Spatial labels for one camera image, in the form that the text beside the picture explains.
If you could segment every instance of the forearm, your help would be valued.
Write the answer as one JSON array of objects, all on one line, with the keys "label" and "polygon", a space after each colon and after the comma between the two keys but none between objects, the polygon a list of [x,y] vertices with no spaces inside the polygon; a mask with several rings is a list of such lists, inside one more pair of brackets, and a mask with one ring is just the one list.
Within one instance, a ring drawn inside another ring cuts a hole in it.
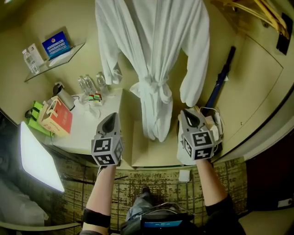
[{"label": "forearm", "polygon": [[225,187],[221,184],[212,165],[207,160],[197,160],[204,202],[206,206],[214,205],[227,197]]},{"label": "forearm", "polygon": [[[98,175],[86,208],[110,216],[113,184],[116,166],[108,166]],[[83,230],[93,230],[104,234],[106,228],[84,223]]]}]

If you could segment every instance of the cabinet door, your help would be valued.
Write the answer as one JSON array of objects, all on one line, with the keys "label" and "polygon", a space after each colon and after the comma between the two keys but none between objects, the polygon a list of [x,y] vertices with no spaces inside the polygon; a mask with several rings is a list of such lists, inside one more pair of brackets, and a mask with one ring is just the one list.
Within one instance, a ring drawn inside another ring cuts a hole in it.
[{"label": "cabinet door", "polygon": [[[250,37],[238,37],[238,44],[229,81],[224,83],[216,104],[225,123],[222,155],[246,139],[276,108],[272,107],[276,106],[275,102],[267,97],[283,70],[275,58]],[[263,114],[249,123],[264,102]]]}]

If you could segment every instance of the green bag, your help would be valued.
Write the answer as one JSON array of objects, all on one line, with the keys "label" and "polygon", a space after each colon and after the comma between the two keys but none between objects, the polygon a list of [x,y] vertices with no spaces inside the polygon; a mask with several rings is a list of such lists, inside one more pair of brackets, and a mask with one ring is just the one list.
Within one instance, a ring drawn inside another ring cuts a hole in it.
[{"label": "green bag", "polygon": [[24,114],[25,118],[27,119],[26,123],[28,126],[44,133],[47,136],[50,136],[50,131],[46,130],[38,123],[38,117],[42,108],[42,104],[40,104],[37,101],[34,101],[33,107],[30,110],[27,110]]}]

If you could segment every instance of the white countertop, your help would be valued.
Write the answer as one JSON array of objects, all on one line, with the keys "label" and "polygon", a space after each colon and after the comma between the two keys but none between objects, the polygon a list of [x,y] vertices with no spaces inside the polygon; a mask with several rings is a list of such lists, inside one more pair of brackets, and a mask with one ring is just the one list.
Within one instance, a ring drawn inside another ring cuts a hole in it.
[{"label": "white countertop", "polygon": [[[105,99],[103,106],[93,107],[94,110],[99,109],[100,117],[94,118],[89,112],[80,114],[77,108],[74,108],[72,127],[70,135],[67,137],[53,137],[53,145],[71,153],[91,155],[91,140],[96,134],[98,124],[109,114],[119,112],[122,89],[112,90],[110,96]],[[45,144],[52,145],[50,137],[46,137]]]}]

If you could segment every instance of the person's left arm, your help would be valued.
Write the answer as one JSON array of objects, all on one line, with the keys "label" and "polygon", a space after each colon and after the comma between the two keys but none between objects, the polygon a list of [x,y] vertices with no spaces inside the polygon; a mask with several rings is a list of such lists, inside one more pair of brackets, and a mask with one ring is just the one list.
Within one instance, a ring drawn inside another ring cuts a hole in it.
[{"label": "person's left arm", "polygon": [[[107,166],[98,175],[94,188],[91,192],[86,209],[110,218],[113,184],[116,166]],[[84,222],[82,234],[106,235],[108,228],[87,224]]]}]

